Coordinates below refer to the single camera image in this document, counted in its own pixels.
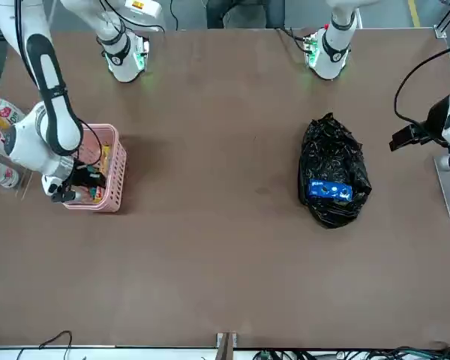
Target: pink basket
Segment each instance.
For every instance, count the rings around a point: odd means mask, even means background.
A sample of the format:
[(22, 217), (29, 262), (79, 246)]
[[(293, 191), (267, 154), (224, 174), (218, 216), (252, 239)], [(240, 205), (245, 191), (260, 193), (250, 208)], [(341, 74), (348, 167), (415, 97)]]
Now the pink basket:
[[(80, 202), (63, 204), (70, 210), (92, 210), (94, 212), (116, 212), (122, 202), (122, 186), (125, 176), (125, 163), (127, 152), (119, 142), (119, 132), (110, 124), (90, 124), (97, 134), (102, 146), (110, 146), (109, 169), (106, 176), (106, 189), (100, 202), (93, 202), (91, 198), (84, 196)], [(83, 142), (80, 146), (79, 159), (86, 164), (93, 163), (100, 155), (100, 148), (94, 134), (87, 128), (83, 128)]]

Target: white robot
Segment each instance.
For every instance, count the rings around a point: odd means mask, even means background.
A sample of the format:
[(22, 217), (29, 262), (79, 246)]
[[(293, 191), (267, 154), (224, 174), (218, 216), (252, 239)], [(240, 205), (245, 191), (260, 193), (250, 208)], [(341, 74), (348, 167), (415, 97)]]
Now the white robot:
[[(328, 28), (320, 29), (305, 42), (308, 66), (319, 77), (331, 80), (341, 72), (350, 51), (357, 26), (355, 9), (378, 0), (326, 1), (332, 8)], [(97, 33), (109, 70), (118, 81), (130, 82), (145, 69), (149, 43), (126, 28), (118, 14), (128, 11), (136, 21), (142, 20), (142, 25), (153, 26), (161, 12), (158, 3), (152, 0), (61, 2)], [(102, 174), (72, 156), (83, 140), (83, 122), (71, 108), (42, 0), (0, 0), (0, 29), (21, 55), (43, 99), (7, 131), (5, 149), (10, 159), (41, 173), (43, 189), (54, 202), (78, 200), (80, 194), (73, 186), (104, 187)], [(430, 140), (450, 148), (450, 96), (435, 107), (430, 110), (427, 124), (412, 124), (396, 133), (391, 149)]]
[(324, 80), (338, 77), (347, 62), (350, 41), (357, 29), (356, 9), (379, 0), (325, 0), (331, 8), (331, 20), (305, 39), (305, 62)]
[[(151, 27), (161, 6), (152, 0), (104, 1), (108, 9), (101, 0), (61, 0), (95, 30), (113, 76), (130, 82), (145, 69), (149, 42), (126, 28), (118, 14), (133, 11), (131, 17)], [(0, 0), (0, 29), (21, 55), (43, 100), (5, 132), (9, 158), (41, 173), (43, 189), (54, 202), (78, 200), (73, 186), (105, 187), (102, 174), (72, 156), (83, 140), (83, 121), (71, 108), (42, 0)]]

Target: wire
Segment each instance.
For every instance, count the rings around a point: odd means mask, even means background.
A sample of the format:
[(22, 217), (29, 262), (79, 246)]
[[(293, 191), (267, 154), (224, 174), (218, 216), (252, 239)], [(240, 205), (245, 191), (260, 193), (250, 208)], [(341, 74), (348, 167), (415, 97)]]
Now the wire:
[(95, 131), (90, 127), (90, 125), (88, 125), (86, 122), (84, 122), (81, 118), (78, 119), (82, 124), (84, 124), (90, 131), (92, 134), (94, 134), (95, 139), (97, 139), (97, 143), (98, 143), (98, 147), (100, 148), (100, 156), (98, 157), (97, 160), (95, 160), (93, 163), (87, 163), (86, 165), (88, 167), (93, 167), (95, 164), (98, 164), (98, 162), (101, 160), (102, 158), (102, 154), (103, 154), (103, 150), (102, 150), (102, 143), (100, 141), (100, 139), (98, 138), (97, 133), (95, 133)]
[(175, 31), (177, 32), (179, 30), (179, 19), (173, 13), (172, 6), (173, 6), (173, 0), (170, 0), (170, 13), (172, 14), (173, 19), (175, 19)]
[(72, 331), (70, 331), (70, 330), (64, 330), (64, 331), (60, 332), (60, 334), (58, 334), (58, 335), (52, 337), (51, 339), (49, 339), (49, 340), (47, 340), (47, 341), (41, 343), (41, 344), (38, 346), (38, 349), (39, 349), (39, 350), (42, 350), (42, 349), (43, 349), (44, 347), (46, 347), (48, 344), (51, 344), (53, 341), (55, 341), (55, 340), (61, 338), (63, 335), (68, 335), (68, 337), (69, 337), (67, 349), (65, 349), (65, 353), (63, 354), (63, 360), (66, 360), (68, 350), (70, 350), (70, 348), (72, 347)]
[(433, 136), (432, 134), (430, 134), (423, 126), (420, 122), (409, 118), (405, 115), (402, 115), (398, 112), (397, 110), (397, 103), (398, 103), (398, 95), (400, 95), (400, 92), (402, 90), (402, 88), (404, 87), (405, 83), (407, 82), (407, 80), (422, 66), (424, 66), (425, 64), (427, 64), (428, 62), (431, 62), (432, 60), (439, 58), (442, 55), (448, 54), (450, 53), (450, 47), (448, 49), (445, 49), (443, 51), (440, 51), (438, 53), (436, 53), (435, 55), (432, 55), (429, 58), (426, 58), (424, 61), (422, 61), (420, 64), (416, 65), (406, 76), (405, 78), (402, 80), (400, 86), (398, 86), (397, 92), (395, 93), (395, 97), (393, 100), (393, 110), (395, 112), (395, 115), (398, 116), (400, 119), (409, 122), (411, 124), (414, 124), (415, 126), (417, 126), (418, 128), (420, 128), (422, 131), (424, 131), (431, 139), (433, 139), (435, 142), (439, 143), (440, 145), (443, 144), (443, 141), (441, 139), (437, 139), (435, 136)]
[(108, 0), (104, 0), (104, 1), (105, 1), (105, 4), (107, 4), (108, 7), (117, 15), (117, 17), (119, 17), (120, 19), (126, 21), (127, 23), (130, 23), (130, 24), (135, 25), (135, 26), (139, 26), (141, 28), (159, 28), (162, 32), (165, 32), (164, 27), (161, 26), (161, 25), (143, 25), (143, 24), (139, 24), (137, 22), (133, 22), (133, 21), (127, 19), (125, 16), (121, 15), (117, 10), (115, 10), (115, 8), (112, 5), (110, 5)]
[(299, 41), (302, 41), (302, 42), (305, 41), (305, 38), (309, 37), (311, 35), (311, 33), (310, 34), (306, 34), (303, 37), (299, 37), (299, 36), (296, 36), (295, 34), (293, 34), (292, 28), (290, 28), (289, 31), (287, 31), (285, 28), (279, 28), (279, 30), (284, 32), (287, 36), (290, 36), (293, 39), (293, 42), (295, 43), (295, 45), (300, 49), (300, 51), (302, 51), (303, 53), (306, 53), (306, 54), (310, 54), (311, 53), (309, 50), (304, 49), (302, 47), (302, 45), (300, 45), (300, 43), (299, 43)]
[(18, 355), (16, 356), (15, 360), (20, 360), (20, 356), (22, 356), (24, 351), (25, 351), (25, 349), (21, 349), (20, 352), (18, 353)]
[(22, 35), (22, 0), (15, 0), (15, 35), (16, 35), (16, 43), (18, 45), (18, 50), (20, 56), (22, 57), (23, 64), (25, 65), (25, 69), (27, 70), (28, 75), (31, 78), (31, 81), (35, 85), (35, 78), (32, 73), (32, 69), (30, 68), (29, 61), (27, 60), (25, 50), (23, 47), (23, 35)]
[(286, 358), (287, 358), (288, 360), (292, 360), (292, 357), (291, 357), (290, 355), (288, 355), (286, 352), (284, 352), (284, 351), (279, 351), (279, 353), (282, 353), (282, 359), (284, 358), (284, 356), (286, 356)]

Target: table surface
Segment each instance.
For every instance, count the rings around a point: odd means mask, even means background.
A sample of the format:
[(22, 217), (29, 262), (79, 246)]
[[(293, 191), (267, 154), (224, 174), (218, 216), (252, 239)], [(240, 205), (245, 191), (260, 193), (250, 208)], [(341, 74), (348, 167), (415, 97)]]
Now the table surface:
[[(429, 347), (450, 342), (450, 220), (431, 154), (389, 151), (405, 124), (401, 79), (446, 45), (431, 29), (357, 31), (324, 82), (276, 31), (151, 37), (148, 73), (121, 84), (92, 34), (54, 36), (70, 99), (114, 124), (128, 151), (117, 214), (53, 205), (35, 175), (0, 191), (0, 344)], [(408, 82), (403, 113), (424, 119), (450, 92), (450, 60)], [(9, 52), (0, 94), (38, 93)], [(328, 112), (363, 143), (372, 194), (357, 221), (323, 229), (299, 204), (301, 139)]]

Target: blue box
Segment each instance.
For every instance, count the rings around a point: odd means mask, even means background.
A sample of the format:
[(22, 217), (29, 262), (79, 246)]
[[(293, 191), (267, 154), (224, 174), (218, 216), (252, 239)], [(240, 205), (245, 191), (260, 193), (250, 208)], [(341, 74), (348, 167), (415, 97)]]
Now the blue box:
[(341, 201), (352, 201), (352, 187), (337, 182), (316, 180), (311, 178), (308, 182), (309, 197), (325, 197)]

